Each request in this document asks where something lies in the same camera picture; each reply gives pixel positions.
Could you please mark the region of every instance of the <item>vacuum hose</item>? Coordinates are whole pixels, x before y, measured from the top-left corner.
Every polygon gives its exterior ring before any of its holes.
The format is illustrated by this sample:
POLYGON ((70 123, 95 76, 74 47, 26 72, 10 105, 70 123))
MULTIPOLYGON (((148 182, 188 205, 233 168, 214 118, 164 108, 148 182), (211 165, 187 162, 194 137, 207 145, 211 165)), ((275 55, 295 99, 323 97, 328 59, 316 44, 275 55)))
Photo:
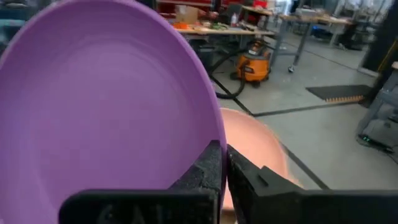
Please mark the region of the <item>vacuum hose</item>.
MULTIPOLYGON (((235 55, 239 55, 243 52, 246 52, 247 49, 239 49, 236 50, 234 52, 230 52, 229 54, 225 55, 223 58, 219 59, 209 70, 208 70, 208 74, 211 80, 213 80, 216 83, 219 83, 218 80, 216 80, 213 76, 213 72, 222 64, 224 63, 227 59, 229 59, 230 57, 233 57, 235 55)), ((245 62, 242 63, 242 65, 239 67, 240 71, 241 71, 241 84, 239 86, 239 89, 234 92, 234 93, 227 93, 227 94, 223 94, 223 93, 217 93, 216 92, 216 96, 219 99, 226 99, 226 100, 232 100, 235 97, 237 97, 239 94, 241 94, 241 92, 244 89, 244 86, 246 84, 246 78, 245 78, 245 69, 244 67, 246 65, 249 65, 250 61, 246 60, 245 62)))

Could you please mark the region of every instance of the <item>purple plate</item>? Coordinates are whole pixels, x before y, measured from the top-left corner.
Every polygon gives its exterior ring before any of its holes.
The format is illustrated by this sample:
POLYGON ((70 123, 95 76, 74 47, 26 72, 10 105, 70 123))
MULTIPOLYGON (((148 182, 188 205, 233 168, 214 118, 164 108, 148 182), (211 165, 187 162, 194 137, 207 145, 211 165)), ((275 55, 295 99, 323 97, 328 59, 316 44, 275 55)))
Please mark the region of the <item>purple plate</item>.
POLYGON ((83 189, 166 189, 226 140, 205 69, 134 1, 66 1, 0 61, 0 223, 54 224, 83 189))

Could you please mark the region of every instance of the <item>wheel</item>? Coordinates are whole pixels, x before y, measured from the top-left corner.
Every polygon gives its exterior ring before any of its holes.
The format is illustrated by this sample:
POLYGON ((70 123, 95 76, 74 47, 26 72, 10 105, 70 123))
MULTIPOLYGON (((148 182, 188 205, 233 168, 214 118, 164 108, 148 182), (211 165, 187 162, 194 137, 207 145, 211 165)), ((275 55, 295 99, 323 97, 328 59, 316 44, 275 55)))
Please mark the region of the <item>wheel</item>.
POLYGON ((268 68, 268 74, 267 74, 267 76, 262 80, 263 82, 268 81, 268 79, 269 79, 269 74, 271 73, 271 71, 272 71, 272 69, 269 67, 269 68, 268 68))
POLYGON ((260 82, 259 81, 253 81, 252 83, 251 83, 251 85, 253 86, 253 88, 259 88, 260 87, 260 82))
POLYGON ((239 79, 238 73, 237 72, 231 72, 231 74, 229 74, 229 78, 231 80, 238 80, 239 79))
POLYGON ((289 73, 294 73, 294 66, 290 66, 289 68, 287 68, 287 70, 289 71, 289 73))

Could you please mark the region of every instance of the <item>table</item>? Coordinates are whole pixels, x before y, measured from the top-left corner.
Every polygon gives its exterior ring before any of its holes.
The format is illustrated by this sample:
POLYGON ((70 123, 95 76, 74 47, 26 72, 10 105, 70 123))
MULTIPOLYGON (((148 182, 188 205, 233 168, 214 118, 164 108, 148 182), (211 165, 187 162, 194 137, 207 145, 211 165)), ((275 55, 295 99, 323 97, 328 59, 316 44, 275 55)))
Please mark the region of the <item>table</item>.
POLYGON ((246 42, 242 38, 247 35, 274 35, 272 31, 266 30, 242 30, 242 29, 226 29, 226 30, 214 30, 214 29, 176 29, 181 34, 198 34, 198 35, 240 35, 239 48, 244 48, 246 42))
POLYGON ((294 72, 294 67, 299 63, 300 56, 303 52, 305 42, 308 39, 308 36, 311 34, 311 29, 312 26, 318 22, 328 22, 328 23, 334 23, 334 24, 339 24, 339 25, 347 25, 349 24, 348 21, 343 21, 340 19, 332 19, 331 17, 297 17, 297 16, 285 16, 285 15, 280 15, 280 19, 282 19, 282 24, 280 25, 279 29, 279 35, 277 36, 276 44, 275 44, 275 49, 274 53, 272 54, 271 57, 271 66, 275 63, 275 60, 278 55, 292 55, 294 56, 294 62, 293 64, 289 67, 290 72, 294 72), (280 46, 282 44, 282 41, 284 39, 284 35, 287 32, 287 25, 289 22, 301 22, 306 25, 303 36, 300 41, 300 45, 298 46, 298 49, 296 52, 280 52, 280 46))
POLYGON ((274 12, 268 9, 256 9, 255 7, 251 6, 242 6, 242 9, 246 10, 246 12, 256 12, 258 14, 262 14, 264 16, 272 16, 274 15, 274 12))
POLYGON ((192 2, 192 1, 174 1, 174 0, 156 0, 156 3, 168 3, 168 4, 181 4, 188 6, 198 6, 198 7, 210 7, 211 3, 202 3, 202 2, 192 2))

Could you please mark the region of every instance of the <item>metal table leg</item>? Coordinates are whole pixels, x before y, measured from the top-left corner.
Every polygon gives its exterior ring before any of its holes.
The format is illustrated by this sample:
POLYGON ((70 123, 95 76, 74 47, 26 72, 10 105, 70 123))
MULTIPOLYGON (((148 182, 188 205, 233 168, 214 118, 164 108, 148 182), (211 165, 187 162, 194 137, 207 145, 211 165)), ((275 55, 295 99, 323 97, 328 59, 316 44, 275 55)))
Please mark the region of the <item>metal table leg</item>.
POLYGON ((334 44, 336 42, 337 35, 338 35, 337 33, 333 34, 333 36, 331 37, 330 42, 329 42, 329 47, 333 47, 334 46, 334 44))
POLYGON ((275 28, 278 27, 278 20, 279 20, 279 16, 276 15, 276 16, 274 17, 275 28))
POLYGON ((303 36, 301 38, 301 41, 300 41, 300 45, 298 46, 298 49, 297 49, 296 54, 294 56, 293 65, 289 67, 289 72, 294 72, 294 67, 299 63, 301 54, 303 53, 303 50, 304 50, 305 42, 307 41, 308 36, 311 34, 311 30, 312 30, 312 23, 309 22, 306 25, 306 28, 304 30, 304 34, 303 34, 303 36))
POLYGON ((334 44, 336 42, 336 38, 344 32, 344 29, 345 29, 344 24, 333 24, 332 25, 331 31, 333 33, 333 36, 331 37, 331 40, 329 42, 329 47, 334 46, 334 44))
POLYGON ((244 46, 246 45, 245 36, 246 36, 246 35, 240 35, 240 36, 239 36, 239 39, 240 39, 240 41, 239 41, 239 49, 243 49, 244 46))
POLYGON ((271 61, 270 61, 270 66, 272 67, 273 64, 275 63, 276 57, 278 56, 280 46, 282 45, 282 41, 284 39, 284 35, 286 33, 286 25, 287 21, 285 19, 282 19, 282 24, 280 25, 279 28, 279 33, 276 38, 276 44, 275 44, 275 49, 274 52, 271 55, 271 61))

